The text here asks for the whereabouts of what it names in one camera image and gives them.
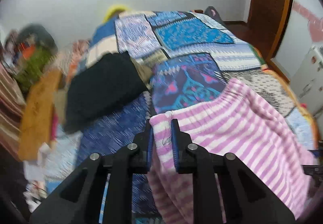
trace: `wooden floor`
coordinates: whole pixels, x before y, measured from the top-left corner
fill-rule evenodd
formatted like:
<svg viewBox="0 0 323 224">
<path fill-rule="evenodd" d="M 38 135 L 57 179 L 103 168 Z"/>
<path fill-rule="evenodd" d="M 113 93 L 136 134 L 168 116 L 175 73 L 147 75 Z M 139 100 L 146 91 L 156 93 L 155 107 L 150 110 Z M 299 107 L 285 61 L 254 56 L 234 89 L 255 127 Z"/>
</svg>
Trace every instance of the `wooden floor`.
<svg viewBox="0 0 323 224">
<path fill-rule="evenodd" d="M 256 47 L 266 59 L 270 48 L 272 38 L 266 36 L 260 30 L 250 29 L 246 24 L 225 22 L 227 28 L 238 38 L 250 43 Z"/>
</svg>

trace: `silver bolt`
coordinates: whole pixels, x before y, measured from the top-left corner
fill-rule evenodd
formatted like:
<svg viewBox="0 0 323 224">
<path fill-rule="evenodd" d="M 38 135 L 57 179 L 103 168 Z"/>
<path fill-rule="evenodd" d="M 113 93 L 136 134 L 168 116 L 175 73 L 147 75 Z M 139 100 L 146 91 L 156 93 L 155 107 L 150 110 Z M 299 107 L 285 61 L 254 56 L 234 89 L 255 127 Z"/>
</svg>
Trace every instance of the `silver bolt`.
<svg viewBox="0 0 323 224">
<path fill-rule="evenodd" d="M 196 149 L 197 149 L 197 145 L 196 145 L 196 144 L 194 144 L 194 143 L 188 144 L 188 145 L 187 145 L 187 147 L 188 147 L 188 149 L 190 149 L 190 150 L 196 150 Z"/>
<path fill-rule="evenodd" d="M 228 160 L 235 160 L 235 154 L 233 153 L 228 153 L 225 156 L 227 157 Z"/>
<path fill-rule="evenodd" d="M 137 144 L 136 144 L 136 143 L 130 143 L 127 147 L 128 147 L 128 149 L 130 149 L 130 150 L 134 150 L 134 149 L 136 149 L 138 146 L 137 146 Z"/>
<path fill-rule="evenodd" d="M 97 160 L 100 157 L 100 155 L 98 153 L 92 153 L 90 155 L 90 159 L 91 160 Z"/>
</svg>

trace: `pink heart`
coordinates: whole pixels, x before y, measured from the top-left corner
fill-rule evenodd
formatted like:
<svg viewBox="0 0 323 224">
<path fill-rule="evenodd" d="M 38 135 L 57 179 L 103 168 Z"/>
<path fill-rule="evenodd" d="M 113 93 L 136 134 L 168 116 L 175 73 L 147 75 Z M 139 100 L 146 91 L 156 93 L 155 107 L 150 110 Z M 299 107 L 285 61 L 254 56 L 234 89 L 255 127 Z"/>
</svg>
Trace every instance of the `pink heart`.
<svg viewBox="0 0 323 224">
<path fill-rule="evenodd" d="M 311 34 L 311 38 L 313 42 L 323 41 L 323 18 L 321 21 L 310 21 L 308 22 L 308 30 Z"/>
</svg>

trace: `folded black garment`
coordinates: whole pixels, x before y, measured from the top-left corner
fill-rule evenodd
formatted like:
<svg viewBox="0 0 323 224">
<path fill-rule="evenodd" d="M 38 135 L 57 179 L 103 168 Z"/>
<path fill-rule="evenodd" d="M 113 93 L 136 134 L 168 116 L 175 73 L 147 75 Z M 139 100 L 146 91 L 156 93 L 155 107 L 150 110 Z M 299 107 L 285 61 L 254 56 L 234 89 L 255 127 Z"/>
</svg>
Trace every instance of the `folded black garment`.
<svg viewBox="0 0 323 224">
<path fill-rule="evenodd" d="M 104 55 L 73 78 L 67 93 L 65 132 L 83 129 L 96 118 L 131 102 L 145 90 L 128 52 Z"/>
</svg>

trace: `striped curtain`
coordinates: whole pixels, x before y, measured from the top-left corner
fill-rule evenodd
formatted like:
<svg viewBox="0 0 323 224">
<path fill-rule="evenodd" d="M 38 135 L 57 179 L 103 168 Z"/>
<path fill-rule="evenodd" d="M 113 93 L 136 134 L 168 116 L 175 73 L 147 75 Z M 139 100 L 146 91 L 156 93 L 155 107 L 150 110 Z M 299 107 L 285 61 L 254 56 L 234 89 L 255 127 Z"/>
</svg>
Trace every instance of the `striped curtain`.
<svg viewBox="0 0 323 224">
<path fill-rule="evenodd" d="M 0 62 L 0 143 L 16 159 L 19 148 L 19 124 L 25 100 L 18 84 Z"/>
</svg>

